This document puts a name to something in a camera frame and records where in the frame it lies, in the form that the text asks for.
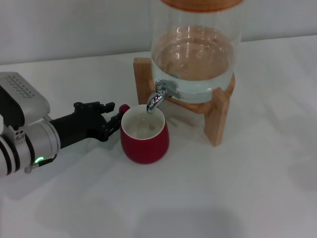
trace wooden stand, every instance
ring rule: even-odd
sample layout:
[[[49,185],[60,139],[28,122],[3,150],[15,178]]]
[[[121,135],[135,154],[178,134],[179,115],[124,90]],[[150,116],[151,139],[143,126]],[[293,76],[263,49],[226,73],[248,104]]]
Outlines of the wooden stand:
[[[139,104],[146,104],[150,95],[155,91],[155,84],[152,79],[152,64],[150,58],[135,58],[134,75],[138,92]],[[230,105],[230,97],[235,86],[235,76],[232,75],[231,83],[226,90],[220,88],[212,92],[212,100],[208,103],[188,104],[176,99],[168,99],[174,104],[186,108],[197,114],[205,115],[205,133],[214,146],[222,143],[222,136],[226,124],[227,114]]]

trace orange lid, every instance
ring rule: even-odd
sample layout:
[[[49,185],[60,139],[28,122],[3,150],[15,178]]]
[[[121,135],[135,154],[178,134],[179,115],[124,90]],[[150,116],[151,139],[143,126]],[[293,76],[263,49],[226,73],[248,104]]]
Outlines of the orange lid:
[[[161,0],[163,3],[183,11],[223,11],[242,3],[244,0]]]

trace robotic arm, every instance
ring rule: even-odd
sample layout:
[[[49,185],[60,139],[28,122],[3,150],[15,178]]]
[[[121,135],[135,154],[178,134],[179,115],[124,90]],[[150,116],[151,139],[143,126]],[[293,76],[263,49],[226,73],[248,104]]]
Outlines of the robotic arm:
[[[120,128],[128,110],[128,106],[121,106],[119,114],[107,122],[102,114],[112,112],[114,106],[75,103],[74,113],[52,120],[48,116],[48,101],[20,74],[0,73],[0,114],[4,122],[0,135],[0,177],[20,169],[30,173],[53,162],[60,149],[86,138],[108,141]]]

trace water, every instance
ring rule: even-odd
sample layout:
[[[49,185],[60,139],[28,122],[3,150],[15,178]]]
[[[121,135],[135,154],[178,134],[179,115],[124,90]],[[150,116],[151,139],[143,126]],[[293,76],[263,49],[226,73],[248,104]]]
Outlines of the water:
[[[233,73],[234,51],[219,31],[202,26],[179,27],[161,37],[152,50],[155,80],[172,80],[182,100],[203,103],[213,89],[226,90]]]
[[[124,129],[134,138],[148,139],[159,134],[163,124],[158,116],[144,112],[133,116]]]

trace wooden leg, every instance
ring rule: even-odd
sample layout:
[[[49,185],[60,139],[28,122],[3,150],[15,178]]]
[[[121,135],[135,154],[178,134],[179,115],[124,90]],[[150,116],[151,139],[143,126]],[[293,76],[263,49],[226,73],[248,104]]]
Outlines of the wooden leg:
[[[149,84],[153,81],[151,58],[135,58],[133,67],[139,104],[146,104],[148,103],[148,99],[152,93]]]
[[[220,88],[212,93],[211,111],[205,114],[205,133],[214,146],[222,143],[230,98]]]

